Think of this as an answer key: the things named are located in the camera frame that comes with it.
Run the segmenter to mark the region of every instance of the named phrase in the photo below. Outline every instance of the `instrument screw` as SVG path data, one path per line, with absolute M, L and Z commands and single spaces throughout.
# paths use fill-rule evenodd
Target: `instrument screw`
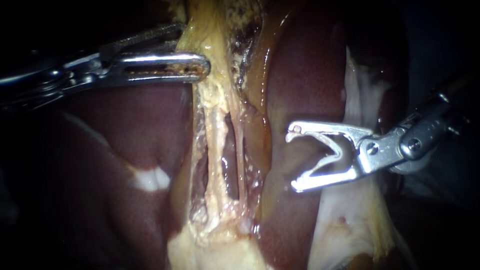
M 376 153 L 378 153 L 378 151 L 379 151 L 378 144 L 374 142 L 370 142 L 369 144 L 366 145 L 366 153 L 369 154 L 370 156 L 375 155 Z
M 408 141 L 408 149 L 410 149 L 411 151 L 417 151 L 420 149 L 421 146 L 422 143 L 416 138 Z

